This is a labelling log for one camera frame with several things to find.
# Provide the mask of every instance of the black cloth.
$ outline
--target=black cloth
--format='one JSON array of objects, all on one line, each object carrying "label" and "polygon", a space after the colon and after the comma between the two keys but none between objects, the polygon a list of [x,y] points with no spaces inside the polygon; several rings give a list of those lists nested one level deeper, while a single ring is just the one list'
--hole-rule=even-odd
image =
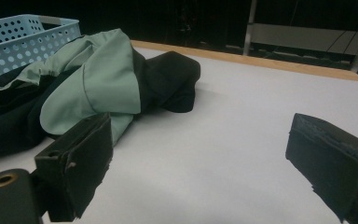
[{"label": "black cloth", "polygon": [[174,51],[146,60],[134,50],[133,63],[142,112],[150,106],[175,113],[193,109],[195,85],[200,79],[198,62]]},{"label": "black cloth", "polygon": [[47,136],[39,121],[42,105],[76,69],[65,71],[57,77],[42,76],[39,86],[0,91],[0,152],[35,147]]}]

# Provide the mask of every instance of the blue plastic basket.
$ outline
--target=blue plastic basket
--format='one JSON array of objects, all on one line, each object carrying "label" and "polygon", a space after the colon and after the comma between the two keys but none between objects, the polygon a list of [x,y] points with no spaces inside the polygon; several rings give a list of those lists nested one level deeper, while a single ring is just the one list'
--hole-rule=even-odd
[{"label": "blue plastic basket", "polygon": [[77,20],[37,15],[0,19],[0,75],[45,60],[79,36]]}]

